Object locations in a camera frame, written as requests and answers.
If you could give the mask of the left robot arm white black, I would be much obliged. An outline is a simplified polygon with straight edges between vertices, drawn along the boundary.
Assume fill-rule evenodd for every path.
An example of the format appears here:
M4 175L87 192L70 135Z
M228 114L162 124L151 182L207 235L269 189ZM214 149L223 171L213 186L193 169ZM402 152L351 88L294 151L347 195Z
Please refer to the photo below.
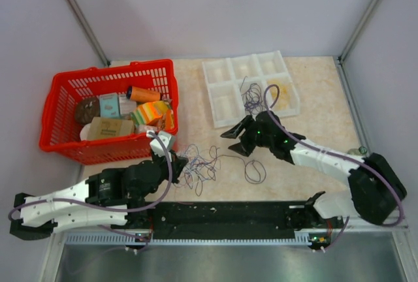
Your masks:
M149 211L161 202L147 202L164 182L178 183L188 164L185 157L152 154L150 160L126 168L106 168L49 195L19 193L8 218L10 234L24 241L42 240L74 228L109 226L144 228Z

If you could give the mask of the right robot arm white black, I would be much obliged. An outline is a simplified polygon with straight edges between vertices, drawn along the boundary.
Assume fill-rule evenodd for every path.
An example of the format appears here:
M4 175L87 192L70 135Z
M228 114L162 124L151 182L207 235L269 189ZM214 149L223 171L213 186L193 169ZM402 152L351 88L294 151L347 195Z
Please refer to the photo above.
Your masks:
M387 218L407 195L384 156L349 155L315 144L304 135L287 131L270 110L255 117L246 116L221 137L237 139L229 149L239 155L248 157L255 148L266 148L279 160L316 169L344 183L346 191L320 192L311 197L311 206L304 216L313 227L320 227L333 217L351 216L386 227Z

